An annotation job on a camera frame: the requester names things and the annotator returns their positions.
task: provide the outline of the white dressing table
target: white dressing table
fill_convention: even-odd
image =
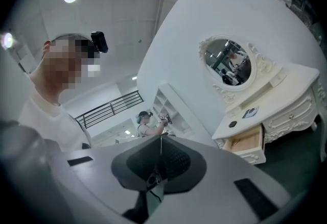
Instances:
[[[264,163],[265,143],[292,131],[309,127],[316,130],[314,120],[319,115],[322,122],[320,158],[325,160],[327,97],[318,82],[319,71],[292,63],[281,67],[260,55],[252,44],[228,36],[215,36],[202,42],[200,55],[212,41],[226,37],[236,41],[247,52],[252,71],[244,83],[247,87],[235,89],[214,81],[214,87],[226,104],[226,114],[212,136],[219,148],[233,152],[251,164]],[[255,116],[242,118],[248,109],[257,106],[259,109]],[[237,121],[237,124],[230,128],[232,121]]]

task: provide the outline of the drawer front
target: drawer front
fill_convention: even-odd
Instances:
[[[307,116],[302,117],[296,121],[291,121],[290,123],[284,125],[283,127],[279,128],[276,131],[273,131],[271,133],[266,133],[264,142],[270,143],[290,132],[303,131],[309,128],[311,124],[314,122],[317,115],[318,115],[318,110],[317,108],[314,108]]]
[[[263,141],[263,129],[262,126],[256,126],[255,128],[257,130],[253,132],[253,135],[245,134],[244,138],[240,138],[240,136],[242,137],[242,135],[244,135],[244,133],[241,133],[238,136],[233,136],[231,138],[226,139],[223,149],[233,152],[230,149],[232,143],[235,143],[237,139],[246,140],[248,141],[249,144],[251,143],[251,145],[247,145],[246,143],[243,143],[242,149],[238,149],[237,152],[233,152],[233,153],[240,156],[242,159],[246,160],[248,163],[253,165],[266,162],[266,157],[264,153],[265,143]]]
[[[272,133],[284,128],[290,123],[301,120],[316,109],[316,102],[311,88],[306,91],[296,102],[278,115],[263,122],[267,133]]]

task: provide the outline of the mirror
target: mirror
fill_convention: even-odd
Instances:
[[[213,41],[206,49],[205,62],[227,85],[241,85],[251,74],[251,62],[245,50],[230,40]]]

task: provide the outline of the cap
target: cap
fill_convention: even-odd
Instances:
[[[140,112],[139,116],[149,115],[146,111]]]

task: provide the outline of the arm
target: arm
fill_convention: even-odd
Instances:
[[[162,132],[164,131],[164,128],[167,124],[166,120],[163,120],[162,122],[160,122],[159,126],[157,129],[153,130],[153,129],[147,129],[145,131],[145,135],[147,136],[157,136],[157,135],[161,135]]]

